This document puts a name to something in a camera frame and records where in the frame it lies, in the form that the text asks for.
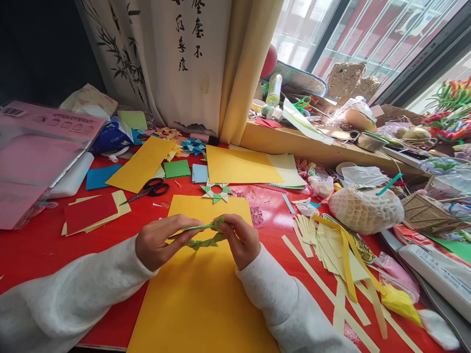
barcode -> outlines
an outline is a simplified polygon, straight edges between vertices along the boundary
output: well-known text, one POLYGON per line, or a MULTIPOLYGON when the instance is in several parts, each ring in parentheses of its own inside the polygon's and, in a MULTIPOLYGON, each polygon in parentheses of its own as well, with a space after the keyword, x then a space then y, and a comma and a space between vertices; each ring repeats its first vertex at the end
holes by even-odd
POLYGON ((5 114, 5 115, 11 115, 11 116, 22 116, 26 112, 22 109, 6 107, 0 110, 0 113, 5 114))

stainless steel bowl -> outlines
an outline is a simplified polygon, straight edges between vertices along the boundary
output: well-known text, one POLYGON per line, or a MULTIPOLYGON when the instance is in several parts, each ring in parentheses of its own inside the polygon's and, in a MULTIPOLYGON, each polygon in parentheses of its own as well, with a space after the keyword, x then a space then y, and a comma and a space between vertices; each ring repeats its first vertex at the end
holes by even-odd
POLYGON ((387 144, 387 140, 375 136, 369 132, 362 132, 362 134, 358 137, 357 140, 358 147, 370 152, 375 152, 387 144))

person's left hand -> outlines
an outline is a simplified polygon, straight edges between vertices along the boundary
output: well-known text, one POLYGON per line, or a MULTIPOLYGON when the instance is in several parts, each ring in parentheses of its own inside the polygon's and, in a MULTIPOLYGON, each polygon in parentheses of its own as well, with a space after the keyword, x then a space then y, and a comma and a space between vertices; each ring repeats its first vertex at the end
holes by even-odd
POLYGON ((184 231, 171 244, 165 240, 182 228, 200 226, 204 224, 196 219, 184 215, 170 216, 158 221, 150 222, 142 227, 136 238, 136 255, 142 264, 150 271, 156 271, 175 255, 185 244, 200 232, 199 229, 184 231))

woven basket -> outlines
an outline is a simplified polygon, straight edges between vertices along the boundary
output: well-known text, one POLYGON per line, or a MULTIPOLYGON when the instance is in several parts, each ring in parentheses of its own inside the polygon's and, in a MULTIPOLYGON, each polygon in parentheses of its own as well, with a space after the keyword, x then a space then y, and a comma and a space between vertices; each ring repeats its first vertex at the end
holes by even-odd
POLYGON ((435 204, 435 200, 412 194, 402 200, 404 224, 412 230, 427 235, 439 235, 471 227, 435 204))

white sleeve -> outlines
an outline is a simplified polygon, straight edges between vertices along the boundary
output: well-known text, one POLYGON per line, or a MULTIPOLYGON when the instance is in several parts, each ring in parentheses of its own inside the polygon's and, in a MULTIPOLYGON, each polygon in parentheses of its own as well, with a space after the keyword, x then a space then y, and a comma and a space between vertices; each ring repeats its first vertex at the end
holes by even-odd
POLYGON ((335 332, 306 287, 261 246, 260 254, 237 270, 237 276, 249 299, 262 310, 280 351, 358 353, 352 342, 335 332))
POLYGON ((137 258, 133 237, 19 284, 0 296, 0 352, 68 352, 157 273, 137 258))

